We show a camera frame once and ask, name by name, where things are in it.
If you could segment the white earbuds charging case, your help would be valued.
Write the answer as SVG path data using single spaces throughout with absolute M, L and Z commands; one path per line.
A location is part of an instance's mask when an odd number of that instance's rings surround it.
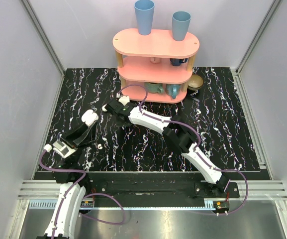
M 91 126 L 98 120 L 98 115 L 93 110 L 87 110 L 81 117 L 83 123 L 87 126 Z

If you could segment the white oval pebble case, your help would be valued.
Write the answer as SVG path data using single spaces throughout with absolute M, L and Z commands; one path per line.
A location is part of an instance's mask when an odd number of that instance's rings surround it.
M 106 106 L 106 105 L 102 106 L 102 111 L 103 111 L 103 112 L 107 112 L 107 109 L 106 109 L 105 106 Z

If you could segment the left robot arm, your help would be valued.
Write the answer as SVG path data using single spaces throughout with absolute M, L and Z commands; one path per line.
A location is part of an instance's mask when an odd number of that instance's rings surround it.
M 44 146 L 38 160 L 39 165 L 52 172 L 56 183 L 60 185 L 60 191 L 50 223 L 39 239 L 74 238 L 79 207 L 83 197 L 88 196 L 92 190 L 90 179 L 78 161 L 83 150 L 94 142 L 96 125 L 96 121 L 81 123 L 63 134 L 52 145 Z M 42 158 L 46 152 L 52 150 L 60 155 L 62 160 L 50 168 L 42 163 Z

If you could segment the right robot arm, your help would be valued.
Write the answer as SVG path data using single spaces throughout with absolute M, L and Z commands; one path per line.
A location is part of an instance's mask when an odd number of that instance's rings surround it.
M 104 110 L 115 116 L 124 125 L 139 125 L 158 132 L 166 146 L 187 159 L 210 184 L 210 192 L 222 197 L 228 191 L 230 178 L 200 150 L 200 136 L 190 125 L 180 121 L 179 116 L 165 117 L 143 110 L 134 103 L 123 104 L 111 100 Z

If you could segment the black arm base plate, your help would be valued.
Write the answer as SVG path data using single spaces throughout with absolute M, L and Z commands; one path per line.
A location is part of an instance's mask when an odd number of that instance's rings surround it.
M 194 198 L 240 198 L 236 183 L 230 180 L 226 192 L 220 193 L 200 172 L 87 172 L 79 184 L 87 192 L 111 195 L 172 193 Z

